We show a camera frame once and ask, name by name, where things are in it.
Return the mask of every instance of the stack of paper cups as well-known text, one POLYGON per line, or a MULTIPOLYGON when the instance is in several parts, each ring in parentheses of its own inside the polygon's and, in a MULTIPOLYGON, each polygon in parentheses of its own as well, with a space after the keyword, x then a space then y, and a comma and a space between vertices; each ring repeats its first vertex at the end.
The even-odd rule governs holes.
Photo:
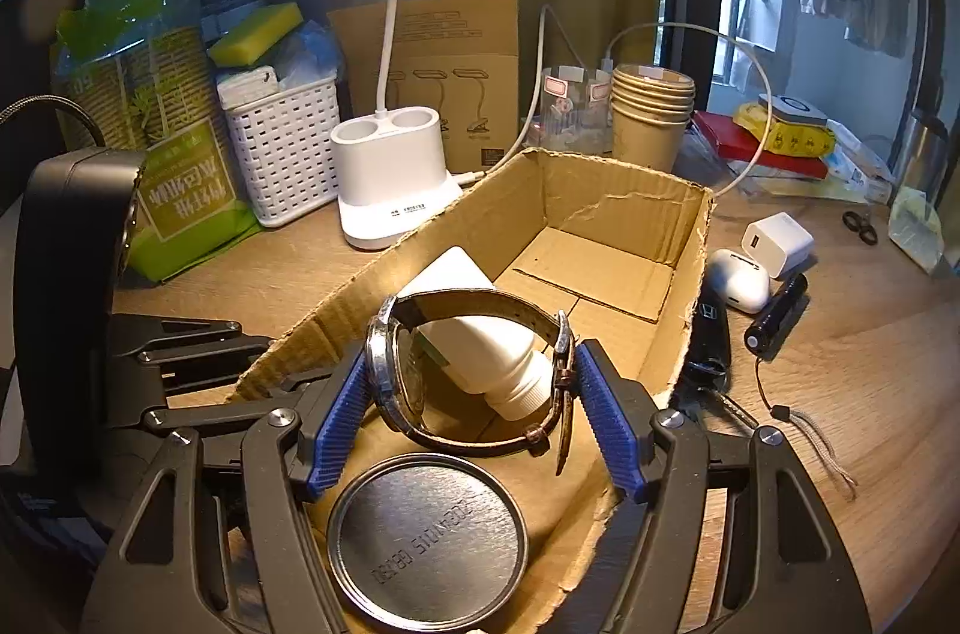
POLYGON ((651 65, 613 70, 613 156, 618 161, 669 171, 693 112, 690 77, 651 65))

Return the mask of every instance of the blue gripper pad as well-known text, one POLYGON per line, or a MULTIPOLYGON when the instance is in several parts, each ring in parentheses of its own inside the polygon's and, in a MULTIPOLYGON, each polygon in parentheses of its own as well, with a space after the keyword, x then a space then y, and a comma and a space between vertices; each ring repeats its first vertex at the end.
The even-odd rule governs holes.
POLYGON ((645 482, 643 474, 640 474, 637 436, 630 428, 600 367, 584 345, 577 345, 575 359, 580 400, 613 484, 622 488, 633 500, 642 501, 645 482))
POLYGON ((370 404, 371 389, 367 379, 367 363, 363 353, 353 361, 347 380, 317 432, 313 450, 313 469, 307 481, 307 490, 316 500, 340 479, 353 449, 353 441, 360 431, 360 421, 370 404))

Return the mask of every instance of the wooden table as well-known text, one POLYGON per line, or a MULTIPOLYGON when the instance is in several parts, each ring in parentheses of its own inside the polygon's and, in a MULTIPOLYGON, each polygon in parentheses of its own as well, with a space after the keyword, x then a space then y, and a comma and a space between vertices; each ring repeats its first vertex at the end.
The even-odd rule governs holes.
MULTIPOLYGON (((960 524, 960 281, 931 279, 885 236, 868 247, 829 202, 748 203, 722 199, 709 246, 739 246, 747 223, 786 209, 816 239, 810 305, 776 360, 761 367, 772 402, 811 413, 858 496, 824 471, 792 426, 785 430, 817 484, 853 559, 882 631, 923 584, 960 524)), ((335 206, 261 233, 156 289, 120 291, 115 311, 239 320, 246 332, 277 336, 374 255, 352 250, 335 206)), ((731 312, 734 399, 765 417, 740 343, 748 322, 731 312)), ((215 399, 220 394, 208 395, 215 399)), ((723 418, 714 418, 714 428, 723 418)), ((723 522, 710 496, 685 628, 702 623, 712 593, 723 522)))

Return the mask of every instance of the can rim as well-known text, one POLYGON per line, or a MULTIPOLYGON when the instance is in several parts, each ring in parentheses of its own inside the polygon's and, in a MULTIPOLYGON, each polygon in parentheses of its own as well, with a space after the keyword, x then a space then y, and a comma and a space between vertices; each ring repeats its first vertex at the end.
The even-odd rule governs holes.
POLYGON ((489 471, 477 466, 475 463, 455 455, 444 455, 440 452, 407 452, 404 455, 396 455, 374 464, 370 469, 364 471, 363 474, 359 474, 354 480, 350 481, 350 484, 347 485, 339 497, 337 497, 333 508, 330 510, 330 517, 328 525, 326 526, 326 556, 328 556, 330 568, 333 570, 334 578, 336 578, 341 590, 368 616, 371 616, 381 623, 386 623, 387 626, 393 626, 394 628, 400 628, 406 631, 459 631, 469 626, 474 626, 475 623, 483 621, 484 618, 488 618, 506 604, 508 599, 514 594, 517 585, 520 584, 520 580, 526 572, 529 552, 530 540, 527 534, 526 522, 524 522, 520 507, 504 484, 490 474, 489 471), (353 578, 347 571, 347 567, 344 565, 344 559, 340 551, 340 537, 344 517, 346 517, 349 505, 357 493, 369 482, 384 476, 384 474, 399 469, 419 466, 445 467, 462 471, 464 474, 469 474, 469 476, 479 479, 503 501, 517 527, 517 560, 515 561, 514 570, 510 575, 510 579, 504 583, 503 589, 492 602, 481 609, 450 621, 428 621, 425 623, 424 621, 415 621, 412 618, 402 617, 397 615, 397 613, 384 609, 361 591, 353 581, 353 578))

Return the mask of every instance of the metal can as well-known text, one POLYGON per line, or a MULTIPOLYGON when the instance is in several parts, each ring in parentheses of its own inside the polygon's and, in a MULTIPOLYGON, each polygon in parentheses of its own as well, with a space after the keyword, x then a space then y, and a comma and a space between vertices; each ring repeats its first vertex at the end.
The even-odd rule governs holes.
POLYGON ((510 599, 527 566, 520 508, 491 474, 435 452, 386 460, 333 505, 328 556, 371 618, 406 631, 474 626, 510 599))

